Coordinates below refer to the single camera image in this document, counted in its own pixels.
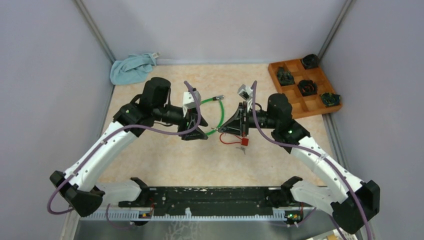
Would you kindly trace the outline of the red cable padlock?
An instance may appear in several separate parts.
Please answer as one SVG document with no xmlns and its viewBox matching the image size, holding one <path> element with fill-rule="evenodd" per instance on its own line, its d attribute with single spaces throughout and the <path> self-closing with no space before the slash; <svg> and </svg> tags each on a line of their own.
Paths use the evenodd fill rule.
<svg viewBox="0 0 424 240">
<path fill-rule="evenodd" d="M 225 139 L 226 136 L 234 137 L 234 139 L 226 140 Z M 242 147 L 247 147 L 250 143 L 250 140 L 247 137 L 241 137 L 241 136 L 237 136 L 237 135 L 229 134 L 229 133 L 221 133 L 219 135 L 219 141 L 224 145 L 239 145 Z"/>
</svg>

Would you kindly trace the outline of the green cable lock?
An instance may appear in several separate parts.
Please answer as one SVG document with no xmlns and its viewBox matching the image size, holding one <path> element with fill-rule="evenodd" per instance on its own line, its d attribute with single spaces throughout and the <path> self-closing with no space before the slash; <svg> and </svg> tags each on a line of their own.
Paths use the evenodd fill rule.
<svg viewBox="0 0 424 240">
<path fill-rule="evenodd" d="M 209 102 L 218 102 L 219 103 L 219 107 L 220 107 L 220 120 L 219 120 L 219 123 L 217 124 L 217 126 L 215 128 L 212 128 L 211 131 L 209 131 L 209 132 L 206 133 L 207 136 L 210 136 L 210 135 L 214 134 L 217 131 L 217 129 L 219 129 L 222 126 L 222 124 L 224 123 L 224 119 L 225 119 L 225 107 L 224 107 L 224 104 L 222 102 L 223 99 L 224 99 L 224 96 L 223 95 L 218 95 L 218 96 L 214 96 L 214 97 L 211 97 L 211 98 L 202 100 L 201 103 L 200 103 L 201 105 L 203 105 L 203 104 L 209 103 Z"/>
</svg>

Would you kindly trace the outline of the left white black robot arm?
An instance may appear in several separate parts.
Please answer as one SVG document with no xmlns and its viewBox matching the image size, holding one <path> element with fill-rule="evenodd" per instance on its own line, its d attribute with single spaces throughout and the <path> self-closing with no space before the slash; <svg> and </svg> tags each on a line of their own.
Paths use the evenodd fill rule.
<svg viewBox="0 0 424 240">
<path fill-rule="evenodd" d="M 55 195 L 61 195 L 70 210 L 88 217 L 107 205 L 144 207 L 149 203 L 148 186 L 139 178 L 121 183 L 100 183 L 99 177 L 115 158 L 155 123 L 177 126 L 176 136 L 184 141 L 207 140 L 202 127 L 207 122 L 200 112 L 201 95 L 190 85 L 183 93 L 182 106 L 171 104 L 171 82 L 162 77 L 146 81 L 142 93 L 123 105 L 103 135 L 71 167 L 54 171 L 50 181 Z"/>
</svg>

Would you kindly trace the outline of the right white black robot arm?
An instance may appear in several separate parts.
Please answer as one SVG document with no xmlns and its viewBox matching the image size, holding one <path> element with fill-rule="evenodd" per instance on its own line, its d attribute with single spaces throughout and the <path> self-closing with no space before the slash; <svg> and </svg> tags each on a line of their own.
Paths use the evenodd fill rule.
<svg viewBox="0 0 424 240">
<path fill-rule="evenodd" d="M 281 186 L 283 203 L 311 205 L 329 214 L 349 234 L 365 228 L 371 240 L 369 220 L 380 211 L 380 187 L 372 180 L 364 182 L 326 153 L 310 132 L 293 119 L 293 108 L 285 94 L 270 95 L 266 110 L 255 110 L 257 103 L 246 94 L 243 98 L 245 101 L 239 103 L 234 115 L 218 131 L 245 137 L 252 128 L 259 132 L 271 129 L 269 141 L 299 159 L 325 183 L 320 187 L 301 177 L 291 177 Z"/>
</svg>

